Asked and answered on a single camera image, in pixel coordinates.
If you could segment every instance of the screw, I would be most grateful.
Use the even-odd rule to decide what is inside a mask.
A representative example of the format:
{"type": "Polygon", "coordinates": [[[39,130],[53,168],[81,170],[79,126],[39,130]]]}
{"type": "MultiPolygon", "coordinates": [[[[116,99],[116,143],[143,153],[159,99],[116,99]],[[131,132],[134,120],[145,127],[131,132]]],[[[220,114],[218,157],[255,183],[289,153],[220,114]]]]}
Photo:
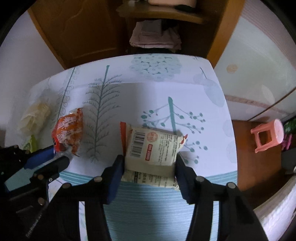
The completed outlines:
{"type": "Polygon", "coordinates": [[[202,176],[196,176],[195,180],[201,183],[201,182],[203,182],[205,179],[204,179],[204,177],[202,177],[202,176]]]}
{"type": "Polygon", "coordinates": [[[42,174],[39,174],[38,177],[37,177],[40,181],[43,180],[44,176],[42,174]]]}
{"type": "Polygon", "coordinates": [[[103,178],[101,177],[101,176],[96,176],[96,177],[94,177],[94,182],[95,183],[99,183],[99,182],[101,182],[103,180],[103,178]]]}
{"type": "Polygon", "coordinates": [[[227,186],[231,189],[234,189],[236,187],[234,183],[228,183],[227,186]]]}
{"type": "Polygon", "coordinates": [[[42,197],[38,198],[38,203],[39,203],[41,206],[43,206],[43,205],[45,204],[45,200],[44,200],[44,198],[42,198],[42,197]]]}
{"type": "Polygon", "coordinates": [[[62,185],[62,188],[67,189],[67,188],[69,188],[70,186],[71,186],[71,183],[64,183],[64,184],[62,185]]]}

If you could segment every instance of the green object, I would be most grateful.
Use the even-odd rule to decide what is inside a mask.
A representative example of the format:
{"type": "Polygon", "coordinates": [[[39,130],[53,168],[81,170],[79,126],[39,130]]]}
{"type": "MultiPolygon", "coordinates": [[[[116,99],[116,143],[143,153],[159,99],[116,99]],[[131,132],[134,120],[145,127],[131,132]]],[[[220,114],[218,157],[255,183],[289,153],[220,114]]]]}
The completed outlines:
{"type": "Polygon", "coordinates": [[[284,125],[284,132],[285,134],[295,134],[296,133],[296,118],[291,121],[288,121],[284,125]]]}
{"type": "Polygon", "coordinates": [[[38,150],[38,143],[34,135],[31,135],[23,150],[29,150],[31,153],[38,150]]]}

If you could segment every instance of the plastic stool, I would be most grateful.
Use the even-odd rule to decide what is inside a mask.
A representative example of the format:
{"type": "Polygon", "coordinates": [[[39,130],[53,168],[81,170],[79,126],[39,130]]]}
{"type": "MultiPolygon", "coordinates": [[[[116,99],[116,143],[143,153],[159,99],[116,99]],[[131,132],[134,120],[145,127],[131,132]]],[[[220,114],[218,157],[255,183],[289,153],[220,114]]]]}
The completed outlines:
{"type": "Polygon", "coordinates": [[[257,127],[251,130],[251,133],[255,135],[255,142],[257,144],[257,148],[255,149],[255,153],[259,151],[265,151],[270,147],[276,146],[282,143],[284,139],[284,127],[279,119],[275,119],[266,124],[260,124],[257,127]],[[263,131],[269,131],[271,136],[271,141],[262,145],[259,138],[259,133],[263,131]]]}

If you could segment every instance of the brown floor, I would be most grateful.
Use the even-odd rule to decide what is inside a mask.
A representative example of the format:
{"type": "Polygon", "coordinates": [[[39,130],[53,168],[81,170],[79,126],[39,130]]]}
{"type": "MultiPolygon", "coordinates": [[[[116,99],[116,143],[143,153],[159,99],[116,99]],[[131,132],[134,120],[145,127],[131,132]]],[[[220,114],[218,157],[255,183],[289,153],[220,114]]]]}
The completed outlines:
{"type": "MultiPolygon", "coordinates": [[[[232,121],[237,147],[238,187],[253,208],[274,195],[290,178],[281,169],[281,145],[255,153],[250,130],[259,122],[232,121]]],[[[260,136],[264,143],[267,135],[260,136]]]]}

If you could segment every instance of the red label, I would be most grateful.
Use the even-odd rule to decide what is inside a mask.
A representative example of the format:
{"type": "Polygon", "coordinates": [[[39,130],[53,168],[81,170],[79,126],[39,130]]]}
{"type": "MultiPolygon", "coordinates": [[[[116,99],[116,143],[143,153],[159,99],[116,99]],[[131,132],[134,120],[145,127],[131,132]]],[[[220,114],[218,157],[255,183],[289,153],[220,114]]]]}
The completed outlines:
{"type": "Polygon", "coordinates": [[[152,151],[152,145],[149,144],[148,145],[148,148],[147,148],[147,152],[146,152],[146,158],[145,158],[146,161],[149,161],[150,160],[151,151],[152,151]]]}

